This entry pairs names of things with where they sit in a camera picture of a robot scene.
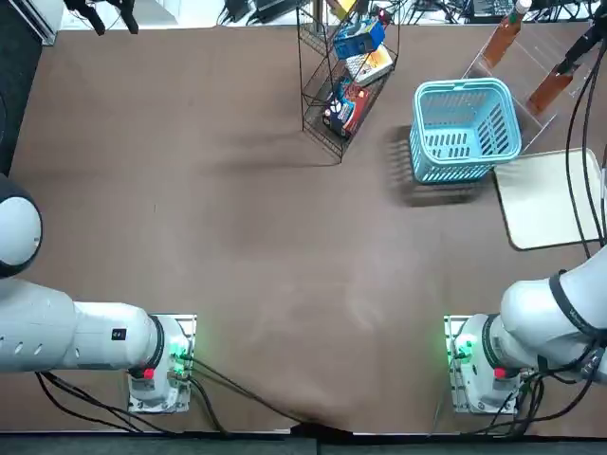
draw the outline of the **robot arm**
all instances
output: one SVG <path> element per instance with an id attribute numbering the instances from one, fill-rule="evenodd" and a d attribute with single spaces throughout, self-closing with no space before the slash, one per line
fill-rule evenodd
<path id="1" fill-rule="evenodd" d="M 31 197 L 0 175 L 0 373 L 128 370 L 133 410 L 187 410 L 193 340 L 179 321 L 125 303 L 73 301 L 13 278 L 37 255 L 43 230 Z"/>
<path id="2" fill-rule="evenodd" d="M 515 282 L 504 294 L 499 315 L 466 321 L 461 339 L 469 349 L 461 372 L 473 412 L 496 412 L 520 384 L 521 369 L 570 364 L 593 343 L 607 340 L 606 271 L 604 247 L 571 271 Z M 583 375 L 585 363 L 570 374 Z M 593 379 L 607 382 L 607 357 L 600 359 Z"/>

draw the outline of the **green led light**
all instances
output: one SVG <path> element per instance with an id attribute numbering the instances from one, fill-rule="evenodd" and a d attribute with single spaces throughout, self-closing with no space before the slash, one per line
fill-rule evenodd
<path id="1" fill-rule="evenodd" d="M 461 358 L 462 362 L 467 363 L 472 357 L 472 350 L 476 344 L 476 337 L 474 335 L 462 335 L 456 340 L 457 355 Z"/>

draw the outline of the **brown table surface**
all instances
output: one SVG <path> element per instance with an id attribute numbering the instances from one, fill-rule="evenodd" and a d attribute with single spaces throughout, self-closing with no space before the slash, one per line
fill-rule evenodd
<path id="1" fill-rule="evenodd" d="M 443 315 L 496 312 L 513 282 L 583 259 L 580 246 L 513 249 L 490 179 L 463 204 L 407 194 L 395 141 L 414 90 L 461 75 L 489 33 L 404 27 L 395 74 L 330 166 L 300 131 L 292 27 L 62 32 L 43 52 L 11 175 L 45 221 L 24 278 L 74 300 L 196 313 L 197 355 L 285 409 L 354 431 L 429 431 L 447 381 Z M 599 82 L 601 151 L 605 94 Z M 536 150 L 563 148 L 567 117 Z M 123 373 L 64 375 L 124 405 Z M 291 424 L 209 387 L 228 429 Z M 575 390 L 550 384 L 541 414 Z M 0 376 L 0 391 L 0 429 L 98 428 L 54 409 L 33 374 Z M 531 432 L 607 436 L 606 397 L 594 387 Z M 208 427 L 198 406 L 157 420 Z M 446 404 L 437 430 L 485 421 Z"/>

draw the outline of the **black cable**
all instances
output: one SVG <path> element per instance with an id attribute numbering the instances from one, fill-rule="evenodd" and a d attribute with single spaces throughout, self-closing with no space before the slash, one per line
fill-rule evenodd
<path id="1" fill-rule="evenodd" d="M 224 4 L 224 7 L 221 11 L 219 11 L 219 15 L 217 15 L 217 20 L 215 21 L 215 25 L 218 26 L 219 25 L 219 19 L 221 19 L 221 16 L 223 15 L 224 12 L 226 12 L 226 9 L 228 9 L 228 7 Z M 224 19 L 221 21 L 221 25 L 223 26 L 226 22 L 227 17 L 224 17 Z"/>
<path id="2" fill-rule="evenodd" d="M 212 407 L 211 399 L 209 398 L 207 391 L 205 391 L 205 388 L 202 387 L 202 384 L 200 384 L 194 377 L 190 377 L 190 382 L 198 389 L 200 395 L 202 395 L 202 399 L 205 402 L 205 406 L 207 408 L 207 412 L 209 413 L 209 417 L 211 417 L 211 422 L 214 426 L 214 429 L 219 431 L 221 434 L 227 436 L 229 433 L 219 422 L 217 414 L 215 413 L 215 410 Z"/>
<path id="3" fill-rule="evenodd" d="M 294 415 L 284 412 L 283 410 L 280 410 L 278 408 L 276 408 L 275 406 L 273 406 L 272 404 L 268 403 L 268 401 L 266 401 L 264 398 L 262 398 L 261 396 L 259 396 L 258 394 L 249 391 L 247 389 L 245 389 L 244 387 L 242 387 L 240 384 L 236 383 L 235 381 L 232 381 L 231 379 L 229 379 L 227 376 L 225 376 L 224 374 L 221 374 L 220 372 L 218 372 L 217 370 L 215 370 L 214 368 L 212 368 L 211 366 L 207 365 L 206 363 L 198 360 L 197 358 L 191 357 L 191 356 L 182 356 L 182 358 L 187 359 L 187 360 L 191 360 L 193 361 L 195 364 L 201 366 L 202 368 L 210 371 L 211 373 L 215 374 L 216 376 L 220 377 L 221 379 L 223 379 L 224 381 L 228 382 L 229 384 L 231 384 L 234 388 L 236 388 L 237 390 L 241 391 L 246 397 L 258 402 L 260 405 L 265 406 L 266 408 L 273 410 L 274 412 L 276 412 L 277 414 L 282 415 L 283 417 L 286 417 L 287 419 L 291 419 L 294 420 L 295 422 L 298 422 L 300 424 L 305 423 L 304 420 L 295 417 Z"/>
<path id="4" fill-rule="evenodd" d="M 244 396 L 245 398 L 250 399 L 250 396 L 248 396 L 245 392 L 241 391 L 240 389 L 236 389 L 234 386 L 232 386 L 232 384 L 230 384 L 230 383 L 228 383 L 228 382 L 220 379 L 219 377 L 213 376 L 210 373 L 205 373 L 202 370 L 197 370 L 196 368 L 191 369 L 191 371 L 193 373 L 200 374 L 205 379 L 207 379 L 207 380 L 209 380 L 209 381 L 211 381 L 211 382 L 213 382 L 213 383 L 215 383 L 215 384 L 217 384 L 217 385 L 219 385 L 219 386 L 221 386 L 221 387 L 223 387 L 225 389 L 228 389 L 229 391 L 232 391 L 232 392 L 237 393 L 237 394 L 239 394 L 241 396 Z"/>
<path id="5" fill-rule="evenodd" d="M 590 191 L 590 180 L 588 178 L 588 158 L 586 156 L 587 150 L 587 142 L 588 142 L 588 123 L 590 119 L 590 109 L 592 106 L 592 100 L 595 94 L 595 87 L 597 86 L 598 79 L 598 70 L 600 69 L 600 63 L 603 60 L 603 56 L 607 51 L 607 40 L 603 40 L 602 45 L 600 47 L 600 51 L 598 52 L 596 69 L 594 71 L 594 75 L 590 78 L 592 79 L 590 83 L 590 91 L 588 92 L 588 101 L 586 102 L 586 112 L 584 114 L 584 124 L 582 128 L 581 135 L 581 166 L 584 173 L 584 184 L 586 187 L 586 196 L 588 197 L 588 204 L 590 204 L 590 211 L 592 212 L 593 220 L 595 221 L 595 227 L 597 228 L 598 234 L 598 244 L 603 247 L 605 246 L 605 242 L 603 239 L 604 232 L 601 231 L 600 221 L 597 216 L 597 209 L 595 207 L 595 201 L 592 197 L 592 193 Z"/>
<path id="6" fill-rule="evenodd" d="M 121 430 L 127 431 L 129 433 L 135 433 L 135 431 L 133 431 L 132 429 L 130 429 L 128 427 L 122 427 L 120 425 L 112 424 L 111 422 L 107 422 L 105 420 L 88 417 L 86 415 L 79 414 L 78 412 L 76 412 L 74 410 L 66 408 L 65 406 L 63 406 L 61 403 L 59 403 L 55 399 L 55 397 L 52 395 L 50 390 L 46 387 L 45 381 L 43 380 L 43 377 L 39 373 L 36 373 L 36 378 L 38 379 L 38 382 L 40 383 L 40 387 L 42 388 L 43 392 L 45 393 L 46 398 L 48 398 L 53 405 L 55 405 L 58 409 L 62 410 L 66 414 L 69 414 L 73 417 L 77 417 L 79 419 L 85 420 L 87 422 L 92 422 L 94 424 L 102 424 L 102 425 L 105 425 L 110 428 L 121 429 Z"/>
<path id="7" fill-rule="evenodd" d="M 588 377 L 588 379 L 586 380 L 586 382 L 584 383 L 584 386 L 579 391 L 578 395 L 576 395 L 576 397 L 571 401 L 571 403 L 569 403 L 566 407 L 564 407 L 560 411 L 555 412 L 554 414 L 545 415 L 543 417 L 534 417 L 534 418 L 529 419 L 529 420 L 527 420 L 527 419 L 516 420 L 516 421 L 514 421 L 514 423 L 516 423 L 516 424 L 529 424 L 530 425 L 530 424 L 532 424 L 534 422 L 546 422 L 546 421 L 549 421 L 549 420 L 558 419 L 559 417 L 563 417 L 563 415 L 565 415 L 566 413 L 568 413 L 569 411 L 571 411 L 583 399 L 583 397 L 586 395 L 586 393 L 590 389 L 590 386 L 592 385 L 593 377 L 594 377 L 594 374 L 591 374 Z M 495 425 L 483 428 L 481 430 L 476 430 L 476 431 L 473 431 L 472 433 L 465 433 L 465 434 L 477 434 L 479 432 L 491 431 L 492 429 L 504 427 L 506 425 L 511 425 L 511 423 L 510 422 L 504 422 L 502 424 L 495 424 Z"/>
<path id="8" fill-rule="evenodd" d="M 600 179 L 600 222 L 603 226 L 603 235 L 607 235 L 607 222 L 605 221 L 605 185 L 607 182 L 603 180 L 603 174 L 605 173 L 605 166 L 607 165 L 607 144 L 603 149 L 603 161 L 600 167 L 601 179 Z"/>
<path id="9" fill-rule="evenodd" d="M 60 390 L 66 392 L 66 393 L 68 393 L 68 394 L 70 394 L 72 396 L 75 396 L 76 398 L 80 398 L 81 400 L 83 400 L 83 401 L 85 401 L 87 403 L 90 403 L 92 405 L 98 406 L 99 408 L 106 409 L 114 417 L 116 417 L 117 419 L 121 420 L 123 423 L 125 423 L 128 427 L 130 427 L 134 431 L 141 432 L 141 430 L 139 428 L 137 428 L 131 422 L 129 422 L 124 417 L 122 417 L 121 415 L 119 415 L 116 411 L 111 410 L 111 409 L 107 409 L 102 402 L 100 402 L 99 400 L 97 400 L 93 396 L 89 395 L 88 393 L 86 393 L 82 389 L 80 389 L 78 387 L 75 387 L 75 386 L 71 386 L 69 384 L 62 384 L 63 380 L 61 378 L 55 376 L 52 373 L 41 373 L 41 375 L 43 376 L 44 379 L 46 379 L 48 382 L 50 382 L 57 389 L 60 389 Z"/>
<path id="10" fill-rule="evenodd" d="M 110 412 L 113 411 L 113 412 L 117 412 L 118 414 L 125 415 L 125 416 L 135 419 L 138 422 L 141 422 L 142 424 L 145 424 L 146 426 L 148 426 L 152 429 L 155 429 L 156 431 L 159 431 L 161 433 L 172 434 L 172 435 L 178 434 L 174 431 L 170 431 L 168 429 L 158 427 L 158 426 L 148 422 L 147 420 L 139 417 L 138 415 L 136 415 L 133 412 L 129 412 L 128 410 L 120 409 L 120 408 L 117 408 L 114 406 L 106 405 L 103 402 L 101 402 L 100 400 L 98 400 L 97 398 L 95 398 L 94 396 L 90 395 L 89 393 L 83 391 L 82 389 L 80 389 L 76 386 L 73 386 L 69 382 L 65 381 L 64 379 L 62 379 L 61 377 L 59 377 L 53 373 L 42 373 L 42 375 L 48 381 L 53 382 L 53 385 L 55 387 L 57 387 L 58 389 L 61 389 L 62 391 L 65 391 L 66 393 L 69 393 L 70 395 L 75 396 L 76 398 L 80 398 L 90 405 L 96 406 L 98 408 L 102 408 L 102 409 L 110 411 Z"/>
<path id="11" fill-rule="evenodd" d="M 559 366 L 557 368 L 546 369 L 546 370 L 544 370 L 541 373 L 536 372 L 536 373 L 531 374 L 530 376 L 528 376 L 528 377 L 526 377 L 524 379 L 524 383 L 519 388 L 519 390 L 525 391 L 525 387 L 527 387 L 534 379 L 542 381 L 543 378 L 546 377 L 546 376 L 554 377 L 554 378 L 556 378 L 557 380 L 560 380 L 563 383 L 569 384 L 569 382 L 564 382 L 564 381 L 569 381 L 568 379 L 562 379 L 562 378 L 556 376 L 556 374 L 557 373 L 570 372 L 572 370 L 575 370 L 579 366 L 579 364 L 581 362 L 583 362 L 583 360 L 586 358 L 586 356 L 588 356 L 590 354 L 590 352 L 596 347 L 596 345 L 597 344 L 596 344 L 595 341 L 593 341 L 592 343 L 589 343 L 583 349 L 581 355 L 579 355 L 579 357 L 577 357 L 576 359 L 572 360 L 569 363 L 561 365 L 561 366 Z M 532 393 L 531 393 L 532 394 L 532 396 L 531 396 L 531 403 L 529 404 L 529 409 L 530 409 L 531 412 L 533 412 L 533 414 L 531 415 L 530 418 L 533 418 L 533 416 L 535 416 L 535 413 L 537 413 L 538 409 L 540 408 L 540 404 L 541 404 L 542 398 L 543 398 L 543 386 L 541 386 L 541 387 L 542 387 L 542 389 L 540 391 L 538 389 L 536 389 L 536 388 L 534 388 L 532 390 Z M 537 392 L 541 392 L 541 397 L 540 397 L 539 400 L 537 400 L 537 398 L 535 398 L 535 396 L 536 396 L 535 393 L 537 393 Z M 506 399 L 502 403 L 502 406 L 499 407 L 498 411 L 493 416 L 493 420 L 491 420 L 491 423 L 487 427 L 484 427 L 484 428 L 481 428 L 481 429 L 477 429 L 477 430 L 475 430 L 473 432 L 465 433 L 465 434 L 477 434 L 477 433 L 482 433 L 482 432 L 484 432 L 485 434 L 488 434 L 489 431 L 491 431 L 493 428 L 495 428 L 495 426 L 494 426 L 495 421 L 499 417 L 499 415 L 502 412 L 502 410 L 504 410 L 504 408 L 505 408 L 506 404 L 508 403 L 508 401 L 510 401 L 513 393 L 514 393 L 514 391 L 511 392 L 506 397 Z M 526 396 L 526 391 L 524 392 L 523 398 L 522 398 L 521 403 L 519 404 L 519 406 L 523 403 L 525 396 Z M 521 422 L 525 423 L 527 421 L 527 419 L 529 418 L 529 416 L 530 416 L 530 414 L 528 412 L 527 413 L 527 417 L 524 420 L 517 421 L 516 419 L 513 419 L 512 422 L 508 423 L 509 425 L 511 425 L 511 427 L 510 427 L 510 430 L 506 433 L 506 435 L 508 435 L 513 430 L 513 427 L 516 424 L 520 424 Z"/>
<path id="12" fill-rule="evenodd" d="M 571 119 L 569 120 L 569 128 L 567 129 L 567 139 L 566 139 L 566 143 L 565 143 L 565 174 L 567 177 L 567 188 L 569 190 L 569 198 L 571 199 L 571 207 L 573 209 L 573 214 L 576 219 L 576 225 L 578 227 L 579 239 L 581 240 L 581 245 L 584 248 L 584 253 L 586 254 L 586 259 L 590 259 L 592 255 L 590 254 L 590 249 L 588 248 L 586 238 L 584 237 L 584 232 L 581 227 L 581 220 L 579 219 L 578 205 L 576 203 L 576 197 L 573 193 L 573 185 L 571 183 L 571 166 L 569 163 L 569 151 L 570 151 L 570 147 L 571 147 L 571 134 L 573 132 L 573 125 L 576 120 L 576 115 L 578 114 L 579 104 L 581 103 L 581 99 L 584 96 L 586 89 L 588 88 L 588 84 L 591 82 L 594 74 L 597 71 L 597 66 L 598 66 L 600 58 L 601 58 L 601 56 L 599 54 L 597 61 L 595 62 L 592 70 L 590 71 L 590 75 L 588 76 L 588 78 L 586 78 L 584 85 L 582 86 L 581 90 L 579 91 L 578 99 L 576 100 L 576 104 L 573 107 L 573 112 L 571 113 Z"/>

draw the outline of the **blue box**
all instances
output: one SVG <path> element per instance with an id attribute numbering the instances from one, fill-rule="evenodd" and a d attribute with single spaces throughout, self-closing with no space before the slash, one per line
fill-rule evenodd
<path id="1" fill-rule="evenodd" d="M 377 18 L 367 19 L 340 30 L 333 40 L 340 60 L 377 50 L 386 33 Z"/>

